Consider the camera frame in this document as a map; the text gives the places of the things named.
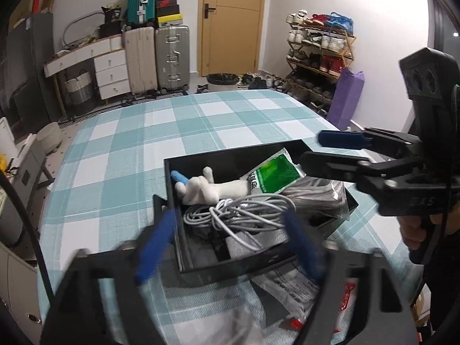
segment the wooden door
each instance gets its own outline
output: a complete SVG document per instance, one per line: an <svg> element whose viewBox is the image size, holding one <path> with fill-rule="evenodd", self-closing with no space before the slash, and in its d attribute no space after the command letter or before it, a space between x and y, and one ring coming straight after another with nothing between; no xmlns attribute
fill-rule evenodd
<svg viewBox="0 0 460 345"><path fill-rule="evenodd" d="M263 0L203 0L202 9L201 74L255 72Z"/></svg>

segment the white plush toy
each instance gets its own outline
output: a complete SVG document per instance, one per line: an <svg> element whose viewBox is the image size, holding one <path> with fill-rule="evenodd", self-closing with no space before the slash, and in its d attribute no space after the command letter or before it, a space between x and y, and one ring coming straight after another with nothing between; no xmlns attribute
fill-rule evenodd
<svg viewBox="0 0 460 345"><path fill-rule="evenodd" d="M203 169L203 176L193 177L187 184L177 182L175 189L184 205L215 205L219 200L236 200L251 194L251 185L246 180L215 184L210 167Z"/></svg>

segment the purple bag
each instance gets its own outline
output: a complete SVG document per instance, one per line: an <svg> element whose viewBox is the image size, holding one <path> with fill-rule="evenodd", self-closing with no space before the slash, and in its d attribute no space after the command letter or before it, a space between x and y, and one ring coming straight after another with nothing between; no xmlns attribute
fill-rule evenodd
<svg viewBox="0 0 460 345"><path fill-rule="evenodd" d="M326 119L343 131L350 124L364 86L362 71L353 74L344 68L337 81L334 98Z"/></svg>

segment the green package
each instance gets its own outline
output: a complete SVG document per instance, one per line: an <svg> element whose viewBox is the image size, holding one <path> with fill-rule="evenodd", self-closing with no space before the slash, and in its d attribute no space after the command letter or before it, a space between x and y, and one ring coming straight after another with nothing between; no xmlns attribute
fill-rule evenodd
<svg viewBox="0 0 460 345"><path fill-rule="evenodd" d="M289 153L283 148L241 179L249 180L252 194L276 194L304 176L305 173L293 164Z"/></svg>

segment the black cable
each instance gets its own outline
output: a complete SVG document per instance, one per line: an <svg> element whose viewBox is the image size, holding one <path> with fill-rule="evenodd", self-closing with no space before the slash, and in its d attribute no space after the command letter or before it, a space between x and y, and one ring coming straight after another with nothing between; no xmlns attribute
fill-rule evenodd
<svg viewBox="0 0 460 345"><path fill-rule="evenodd" d="M18 212L22 224L26 229L27 234L30 238L30 243L32 244L32 248L34 249L35 257L37 258L38 269L40 270L41 278L43 280L43 285L45 286L45 291L47 292L48 301L50 301L50 306L52 305L52 301L54 299L54 293L51 288L50 278L48 276L47 266L45 264L45 260L43 259L43 254L41 252L40 243L38 242L37 235L35 233L35 229L32 226L32 222L27 214L27 211L22 204L21 199L19 198L17 192L11 185L10 181L6 178L3 171L0 170L0 187L3 188L6 195L11 200L14 208Z"/></svg>
<svg viewBox="0 0 460 345"><path fill-rule="evenodd" d="M447 192L447 210L442 214L442 222L441 222L441 234L439 236L439 243L442 242L443 237L445 236L447 219L449 217L449 209L450 209L450 199L452 196L452 177L454 175L454 164L456 159L456 151L457 151L457 130L458 130L458 102L457 102L457 95L459 86L455 85L454 89L452 90L452 103L451 103L451 112L452 118L454 121L454 149L452 151L452 159L450 162L450 176L446 183L446 192ZM441 326L438 330L426 341L424 345L433 345L433 344L449 344L453 341L454 336L456 337L456 331L454 330L455 327L458 326L460 322L460 294L454 301L449 313L445 317L444 321L442 322Z"/></svg>

